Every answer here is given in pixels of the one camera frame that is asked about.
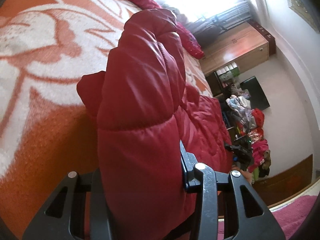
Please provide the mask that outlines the person's right hand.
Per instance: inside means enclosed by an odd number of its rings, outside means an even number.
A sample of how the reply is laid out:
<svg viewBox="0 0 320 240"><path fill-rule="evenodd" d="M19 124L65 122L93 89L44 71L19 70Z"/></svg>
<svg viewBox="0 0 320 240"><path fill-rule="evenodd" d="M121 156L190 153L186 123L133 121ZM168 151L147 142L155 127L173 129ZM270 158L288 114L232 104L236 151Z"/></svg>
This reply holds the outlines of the person's right hand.
<svg viewBox="0 0 320 240"><path fill-rule="evenodd" d="M248 183L251 185L252 184L252 174L249 173L248 171L244 171L242 170L241 168L233 165L232 166L232 171L235 170L235 171L239 171L243 176L244 178L248 181Z"/></svg>

